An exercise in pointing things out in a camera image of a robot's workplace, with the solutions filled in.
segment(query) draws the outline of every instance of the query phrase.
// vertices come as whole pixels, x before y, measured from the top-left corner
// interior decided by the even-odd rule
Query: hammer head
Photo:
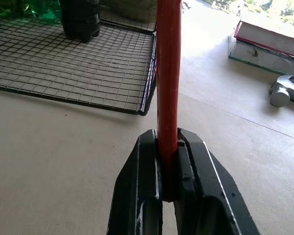
[[[283,75],[270,89],[270,103],[275,107],[284,107],[294,100],[294,75]]]

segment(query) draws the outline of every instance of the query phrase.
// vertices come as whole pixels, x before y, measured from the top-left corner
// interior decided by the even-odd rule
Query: gray floor
[[[277,75],[227,59],[231,27],[203,23],[227,16],[190,3],[179,126],[232,174],[262,235],[294,235],[294,104],[270,106]],[[0,235],[105,234],[115,179],[156,116],[156,97],[137,117],[0,92]],[[176,234],[172,204],[164,216]]]

